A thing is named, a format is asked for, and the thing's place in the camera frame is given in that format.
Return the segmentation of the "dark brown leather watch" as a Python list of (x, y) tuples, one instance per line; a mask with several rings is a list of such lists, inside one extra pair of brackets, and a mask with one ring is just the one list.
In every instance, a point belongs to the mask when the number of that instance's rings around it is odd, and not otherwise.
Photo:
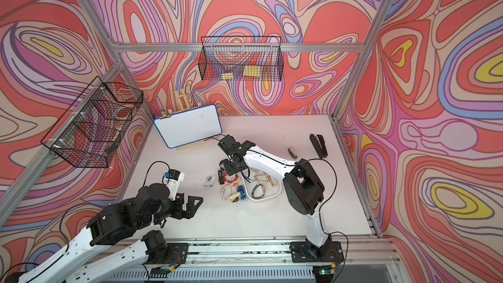
[(218, 182), (219, 182), (220, 185), (224, 185), (225, 184), (223, 170), (219, 170), (218, 171)]

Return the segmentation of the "white pink kids watch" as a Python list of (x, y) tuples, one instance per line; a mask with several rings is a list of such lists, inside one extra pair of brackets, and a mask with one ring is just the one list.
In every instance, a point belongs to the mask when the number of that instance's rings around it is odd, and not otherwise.
[(233, 194), (233, 188), (228, 185), (224, 185), (221, 189), (221, 198), (224, 201), (229, 200), (230, 196)]

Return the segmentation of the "brown strap watch front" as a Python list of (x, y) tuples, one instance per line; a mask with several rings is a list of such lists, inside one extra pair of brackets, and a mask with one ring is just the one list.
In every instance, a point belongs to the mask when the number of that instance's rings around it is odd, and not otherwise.
[(265, 186), (258, 183), (251, 192), (251, 198), (254, 200), (262, 199), (265, 196)]

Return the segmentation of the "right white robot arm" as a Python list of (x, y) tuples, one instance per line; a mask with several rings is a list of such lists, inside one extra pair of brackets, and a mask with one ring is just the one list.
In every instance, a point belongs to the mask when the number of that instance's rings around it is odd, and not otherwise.
[(230, 135), (219, 139), (218, 146), (227, 156), (220, 162), (220, 167), (227, 174), (238, 174), (252, 168), (282, 183), (288, 203), (302, 215), (307, 232), (304, 244), (291, 243), (293, 251), (315, 262), (328, 258), (332, 237), (325, 230), (321, 213), (325, 187), (310, 161), (288, 161), (266, 152), (253, 142), (241, 144)]

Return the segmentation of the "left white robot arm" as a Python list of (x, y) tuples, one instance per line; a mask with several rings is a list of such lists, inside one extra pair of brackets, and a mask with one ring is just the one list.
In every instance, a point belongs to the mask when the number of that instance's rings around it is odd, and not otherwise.
[[(168, 244), (161, 232), (167, 219), (191, 219), (203, 203), (202, 197), (172, 194), (168, 186), (143, 186), (133, 198), (104, 207), (87, 226), (45, 262), (30, 271), (7, 270), (4, 282), (102, 282), (135, 265), (169, 264), (176, 269), (185, 262), (186, 244)], [(96, 262), (91, 259), (131, 238), (151, 225), (140, 240)]]

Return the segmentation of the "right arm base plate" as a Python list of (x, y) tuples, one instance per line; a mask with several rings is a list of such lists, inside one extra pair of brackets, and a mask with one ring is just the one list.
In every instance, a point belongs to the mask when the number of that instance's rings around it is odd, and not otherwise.
[(289, 244), (293, 263), (343, 263), (344, 251), (339, 241), (328, 241), (317, 247), (308, 241)]

